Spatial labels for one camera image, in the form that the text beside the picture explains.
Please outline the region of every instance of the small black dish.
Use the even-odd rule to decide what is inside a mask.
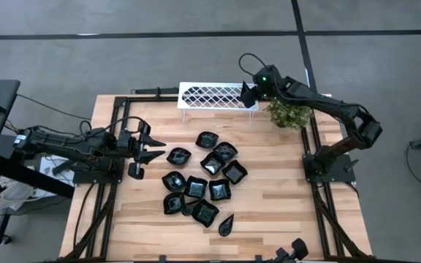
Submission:
[[[165,187],[172,192],[181,191],[186,185],[186,179],[177,171],[169,172],[168,175],[162,177],[162,182]]]
[[[227,167],[222,170],[222,172],[224,173],[224,176],[234,185],[239,183],[241,179],[248,175],[248,171],[246,171],[245,167],[241,166],[237,160],[231,161]]]
[[[167,157],[167,161],[174,165],[183,165],[191,157],[191,153],[187,149],[174,148]]]
[[[182,193],[171,193],[164,199],[164,214],[172,215],[184,209],[184,195]]]
[[[196,207],[196,205],[199,202],[201,202],[201,200],[194,200],[194,201],[191,201],[191,202],[187,203],[184,206],[184,209],[181,211],[183,216],[190,216],[193,213],[194,208]]]
[[[233,217],[234,215],[232,214],[231,216],[229,216],[227,219],[225,219],[223,222],[220,223],[219,234],[222,237],[226,237],[227,235],[230,235],[230,232],[232,231],[232,227],[233,227]]]
[[[237,149],[228,142],[220,142],[219,145],[213,149],[213,152],[220,156],[224,161],[229,161],[238,154]]]
[[[230,191],[230,183],[227,179],[213,180],[209,182],[210,200],[220,201],[230,199],[232,192]]]
[[[196,140],[196,145],[205,149],[216,146],[219,136],[210,131],[204,131],[199,134]]]
[[[202,199],[204,198],[205,187],[207,185],[208,182],[205,179],[189,176],[188,180],[186,181],[184,194],[188,197]]]
[[[214,152],[209,153],[201,162],[201,167],[210,173],[216,175],[225,166],[225,161]]]
[[[203,199],[194,207],[192,216],[194,220],[200,222],[205,227],[209,227],[218,213],[219,209],[216,206]]]

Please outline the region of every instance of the green leaves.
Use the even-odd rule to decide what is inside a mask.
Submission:
[[[305,106],[284,104],[278,100],[272,101],[265,109],[270,113],[270,120],[279,127],[301,129],[311,117],[311,109]]]

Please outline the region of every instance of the gray concrete floor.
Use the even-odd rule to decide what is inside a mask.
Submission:
[[[300,10],[305,30],[421,29],[421,1],[303,0]],[[0,0],[0,34],[294,29],[289,0]],[[307,41],[319,92],[364,104],[382,122],[375,146],[352,152],[360,159],[355,173],[374,254],[421,262],[421,184],[404,156],[408,141],[421,137],[421,36]],[[21,94],[89,116],[97,94],[249,80],[237,65],[245,52],[305,81],[297,37],[0,40],[0,79],[19,79]],[[10,120],[67,132],[78,124],[22,99]],[[412,151],[410,162],[421,177],[421,151]],[[68,210],[65,202],[12,218],[7,234],[15,241],[0,248],[0,262],[56,258]]]

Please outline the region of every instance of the white dish rack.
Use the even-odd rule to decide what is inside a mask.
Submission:
[[[258,110],[258,102],[246,108],[241,102],[242,83],[180,83],[178,92],[178,109],[186,120],[187,110],[237,110],[249,112],[249,123],[253,121]]]

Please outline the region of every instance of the wooden table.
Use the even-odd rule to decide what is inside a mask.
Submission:
[[[97,97],[93,127],[110,123],[114,97]],[[265,103],[261,103],[260,109],[264,107]],[[189,111],[186,114],[186,123],[182,123],[176,102],[132,103],[129,115],[144,118],[152,127],[151,136],[167,143],[166,147],[155,149],[167,153],[144,166],[144,180],[130,178],[126,173],[129,162],[126,163],[124,180],[118,187],[115,202],[107,260],[158,260],[162,254],[169,260],[252,260],[257,254],[269,259],[276,255],[279,247],[290,251],[291,243],[297,237],[308,246],[307,259],[321,259],[311,188],[305,182],[301,161],[303,143],[300,131],[278,128],[262,110],[255,114],[252,125],[248,122],[248,113]],[[316,119],[323,144],[333,144],[342,138],[336,120],[324,113],[316,113]],[[137,122],[130,120],[128,130],[136,129]],[[219,142],[232,143],[239,152],[236,159],[249,171],[246,178],[232,187],[231,200],[213,202],[220,213],[208,229],[191,216],[180,213],[164,215],[162,205],[168,191],[161,178],[176,170],[166,160],[175,147],[192,152],[188,165],[178,169],[185,178],[193,175],[215,180],[199,165],[209,153],[209,150],[194,144],[197,135],[203,131],[217,133]],[[315,149],[312,140],[311,149]],[[358,247],[370,254],[356,193],[344,183],[332,183],[331,186],[339,223]],[[87,188],[88,185],[82,185],[75,190],[60,256],[72,250],[75,224]],[[91,223],[95,198],[96,186],[88,196],[80,219],[78,241]],[[208,189],[206,199],[210,200]],[[219,224],[233,213],[232,233],[227,237],[219,236]],[[332,231],[329,223],[326,224],[331,253],[335,254]],[[102,232],[101,225],[96,235],[95,256],[99,255]]]

